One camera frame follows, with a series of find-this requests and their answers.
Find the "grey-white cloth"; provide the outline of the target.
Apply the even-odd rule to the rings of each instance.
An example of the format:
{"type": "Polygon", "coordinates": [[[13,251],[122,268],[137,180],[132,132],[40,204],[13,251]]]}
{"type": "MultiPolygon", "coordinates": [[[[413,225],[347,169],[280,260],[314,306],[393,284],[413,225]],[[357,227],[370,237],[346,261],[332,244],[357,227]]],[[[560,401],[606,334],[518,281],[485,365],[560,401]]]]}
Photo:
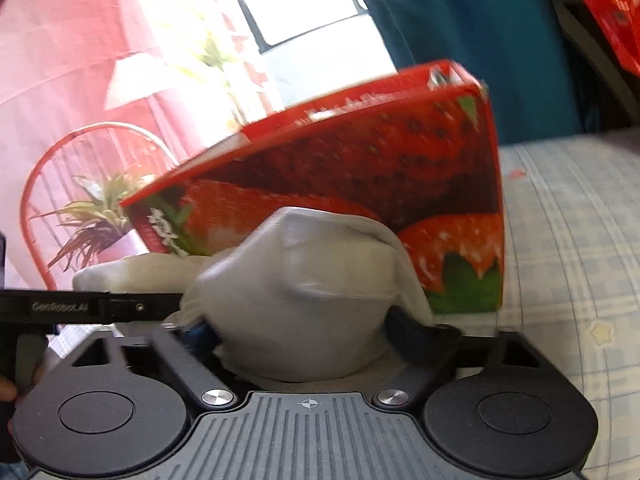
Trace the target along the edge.
{"type": "Polygon", "coordinates": [[[397,306],[423,325],[432,311],[399,238],[350,214],[286,207],[239,246],[211,257],[149,252],[88,266],[82,292],[178,292],[169,321],[204,318],[225,366],[258,385],[327,385],[392,364],[382,330],[397,306]]]}

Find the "checked bed sheet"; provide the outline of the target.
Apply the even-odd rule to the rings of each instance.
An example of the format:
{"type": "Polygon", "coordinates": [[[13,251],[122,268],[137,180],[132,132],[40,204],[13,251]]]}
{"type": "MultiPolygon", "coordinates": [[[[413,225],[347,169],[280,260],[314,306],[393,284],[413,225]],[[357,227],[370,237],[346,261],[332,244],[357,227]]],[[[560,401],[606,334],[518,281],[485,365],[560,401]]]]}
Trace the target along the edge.
{"type": "MultiPolygon", "coordinates": [[[[503,304],[483,313],[435,313],[468,333],[521,330],[596,410],[591,479],[639,474],[639,135],[570,136],[501,151],[503,304]]],[[[267,390],[373,392],[401,370],[378,363],[327,385],[267,390]]]]}

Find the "red strawberry cardboard box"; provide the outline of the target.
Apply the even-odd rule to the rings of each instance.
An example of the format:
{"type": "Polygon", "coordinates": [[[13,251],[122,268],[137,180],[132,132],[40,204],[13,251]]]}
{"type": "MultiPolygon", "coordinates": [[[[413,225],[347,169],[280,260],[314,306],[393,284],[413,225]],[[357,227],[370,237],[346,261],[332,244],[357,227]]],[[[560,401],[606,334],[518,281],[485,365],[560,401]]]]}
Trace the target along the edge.
{"type": "Polygon", "coordinates": [[[488,90],[423,64],[242,127],[122,201],[152,252],[210,256],[286,206],[356,214],[406,248],[437,314],[498,310],[504,221],[488,90]]]}

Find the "pink printed backdrop curtain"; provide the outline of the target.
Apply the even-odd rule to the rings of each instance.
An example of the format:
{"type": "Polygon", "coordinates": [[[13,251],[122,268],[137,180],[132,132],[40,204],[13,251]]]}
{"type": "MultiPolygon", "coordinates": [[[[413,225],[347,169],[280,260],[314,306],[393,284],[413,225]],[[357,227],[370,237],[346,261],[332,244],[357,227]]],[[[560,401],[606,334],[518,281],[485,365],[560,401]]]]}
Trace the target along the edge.
{"type": "Polygon", "coordinates": [[[97,122],[155,133],[186,159],[274,112],[235,0],[1,0],[1,229],[10,279],[42,281],[18,210],[56,141],[97,122]]]}

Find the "dark teal curtain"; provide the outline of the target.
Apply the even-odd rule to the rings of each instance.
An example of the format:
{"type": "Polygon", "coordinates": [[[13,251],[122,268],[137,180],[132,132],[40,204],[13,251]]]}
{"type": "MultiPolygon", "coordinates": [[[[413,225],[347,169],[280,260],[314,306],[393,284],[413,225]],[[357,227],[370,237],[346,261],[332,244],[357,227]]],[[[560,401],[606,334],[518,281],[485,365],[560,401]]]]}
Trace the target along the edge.
{"type": "Polygon", "coordinates": [[[447,60],[488,85],[499,140],[582,132],[549,0],[363,0],[396,68],[447,60]]]}

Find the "red plastic bag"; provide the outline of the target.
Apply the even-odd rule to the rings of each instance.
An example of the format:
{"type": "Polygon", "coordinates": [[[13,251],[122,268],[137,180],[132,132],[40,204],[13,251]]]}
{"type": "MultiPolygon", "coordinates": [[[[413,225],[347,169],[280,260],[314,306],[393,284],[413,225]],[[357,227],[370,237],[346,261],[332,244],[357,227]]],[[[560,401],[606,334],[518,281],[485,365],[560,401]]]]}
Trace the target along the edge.
{"type": "Polygon", "coordinates": [[[617,61],[639,76],[639,0],[582,0],[596,20],[617,61]]]}

